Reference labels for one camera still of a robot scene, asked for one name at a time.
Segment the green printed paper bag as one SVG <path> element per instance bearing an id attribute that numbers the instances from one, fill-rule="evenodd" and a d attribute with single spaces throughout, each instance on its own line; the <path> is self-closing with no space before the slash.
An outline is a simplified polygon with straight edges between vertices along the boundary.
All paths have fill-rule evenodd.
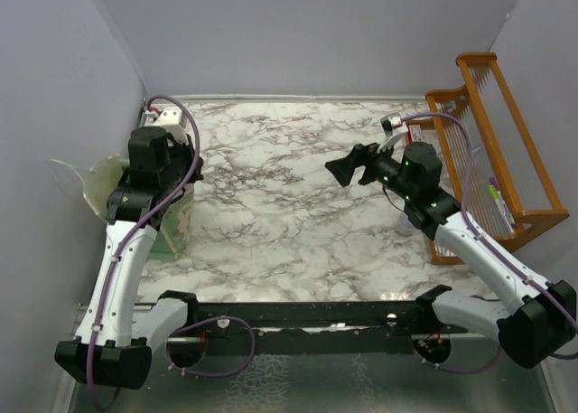
<path id="1" fill-rule="evenodd" d="M 119 154 L 111 155 L 89 169 L 82 169 L 55 158 L 51 161 L 69 168 L 79 177 L 85 202 L 104 221 L 107 197 L 116 189 L 122 173 L 129 165 L 128 160 Z M 184 254 L 191 240 L 189 232 L 193 197 L 194 187 L 189 184 L 184 188 L 181 198 L 175 198 L 167 207 L 149 259 L 174 260 Z"/>

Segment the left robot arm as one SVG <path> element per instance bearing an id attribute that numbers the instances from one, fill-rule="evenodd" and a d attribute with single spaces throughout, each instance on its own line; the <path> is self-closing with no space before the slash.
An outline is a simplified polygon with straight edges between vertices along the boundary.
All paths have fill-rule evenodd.
<path id="1" fill-rule="evenodd" d="M 163 215 L 201 179 L 202 160 L 190 135 L 157 126 L 134 130 L 128 153 L 129 165 L 107 197 L 105 251 L 88 309 L 73 339 L 57 344 L 54 359 L 77 382 L 138 390 L 164 340 L 199 327 L 184 293 L 162 296 L 141 316 L 134 306 Z"/>

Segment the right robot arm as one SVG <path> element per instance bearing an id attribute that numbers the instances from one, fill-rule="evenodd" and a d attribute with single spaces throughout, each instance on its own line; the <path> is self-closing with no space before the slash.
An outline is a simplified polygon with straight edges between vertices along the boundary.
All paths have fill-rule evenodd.
<path id="1" fill-rule="evenodd" d="M 440 185 L 442 161 L 424 142 L 406 147 L 400 161 L 377 144 L 355 145 L 326 169 L 338 183 L 350 184 L 363 168 L 359 184 L 377 182 L 401 197 L 412 225 L 450 250 L 490 288 L 497 302 L 481 302 L 444 289 L 415 309 L 416 325 L 434 333 L 455 324 L 497 342 L 517 365 L 532 369 L 577 334 L 577 294 L 565 281 L 550 282 L 516 259 Z"/>

